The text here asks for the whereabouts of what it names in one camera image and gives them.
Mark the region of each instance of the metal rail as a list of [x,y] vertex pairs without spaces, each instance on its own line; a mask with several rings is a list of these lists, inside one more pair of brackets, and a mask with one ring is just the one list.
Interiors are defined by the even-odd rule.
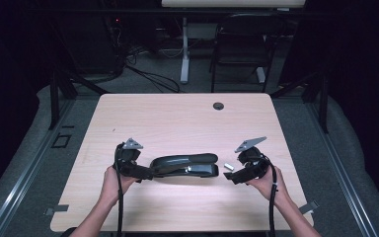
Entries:
[[74,101],[67,100],[61,109],[61,117],[59,123],[53,130],[49,130],[44,137],[38,152],[34,159],[27,165],[24,172],[21,174],[14,188],[5,200],[5,203],[0,209],[0,236],[3,236],[12,217],[17,211],[21,201],[33,183],[36,174],[43,162],[43,155],[47,148],[51,146],[52,141],[56,138],[58,131],[61,129],[62,122],[66,119],[68,112],[72,109]]
[[328,152],[330,154],[330,163],[334,172],[337,176],[338,181],[340,182],[341,189],[346,198],[346,201],[349,204],[350,210],[352,211],[353,216],[355,217],[356,223],[358,224],[359,229],[361,230],[362,236],[367,237],[376,237],[377,233],[369,219],[364,206],[362,205],[361,199],[356,192],[355,188],[352,185],[351,180],[343,166],[340,155],[338,154],[336,148],[332,144],[331,138],[327,133],[324,133],[320,127],[317,111],[313,104],[306,104],[307,111],[309,112],[310,117],[314,126],[322,137],[322,140],[325,142]]

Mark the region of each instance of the desk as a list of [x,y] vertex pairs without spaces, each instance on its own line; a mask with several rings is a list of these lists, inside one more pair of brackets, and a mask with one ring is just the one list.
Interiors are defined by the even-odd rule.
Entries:
[[[213,104],[224,109],[217,111]],[[246,139],[266,136],[257,147],[284,174],[293,200],[306,203],[272,101],[267,94],[103,95],[55,212],[53,231],[78,226],[98,199],[114,149],[129,137],[144,146],[137,163],[160,156],[215,153],[215,178],[155,178],[134,184],[124,196],[124,232],[269,230],[268,201],[253,187],[226,180],[225,163],[242,169],[234,150]],[[117,206],[103,231],[116,231]],[[313,224],[310,214],[305,215]],[[289,229],[276,210],[275,229]]]
[[[162,0],[166,8],[302,8],[305,0]],[[190,53],[188,44],[187,18],[183,18],[183,66],[181,68],[181,83],[189,81]],[[265,80],[263,70],[257,70],[260,82]]]

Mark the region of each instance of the white table leg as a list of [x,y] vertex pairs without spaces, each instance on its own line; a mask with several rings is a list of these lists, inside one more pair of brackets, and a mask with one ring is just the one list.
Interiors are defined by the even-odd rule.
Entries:
[[181,68],[181,83],[187,84],[189,81],[189,70],[190,70],[190,56],[189,56],[189,38],[188,38],[188,25],[187,18],[183,18],[183,66]]

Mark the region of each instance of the black curtain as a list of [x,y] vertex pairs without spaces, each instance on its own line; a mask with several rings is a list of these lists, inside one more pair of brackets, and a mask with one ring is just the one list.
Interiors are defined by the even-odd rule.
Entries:
[[37,91],[51,75],[36,23],[18,2],[0,1],[0,178],[34,120]]

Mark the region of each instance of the hand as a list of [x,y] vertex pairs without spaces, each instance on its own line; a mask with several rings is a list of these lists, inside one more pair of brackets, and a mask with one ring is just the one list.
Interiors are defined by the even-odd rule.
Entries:
[[[126,177],[121,175],[121,187],[122,193],[125,194],[130,186],[138,179],[132,177]],[[112,206],[118,201],[118,177],[116,176],[116,170],[109,166],[104,174],[103,188],[100,194],[100,200],[110,203]]]
[[[281,170],[278,167],[274,167],[276,172],[276,182],[278,183],[277,186],[277,192],[275,194],[275,205],[278,206],[284,201],[287,201],[290,199],[287,187],[284,183],[284,179],[282,178]],[[260,179],[252,179],[246,184],[251,185],[255,187],[257,190],[260,191],[260,193],[264,196],[264,198],[269,199],[270,198],[270,191],[272,188],[272,169],[269,166],[266,170],[265,175]]]

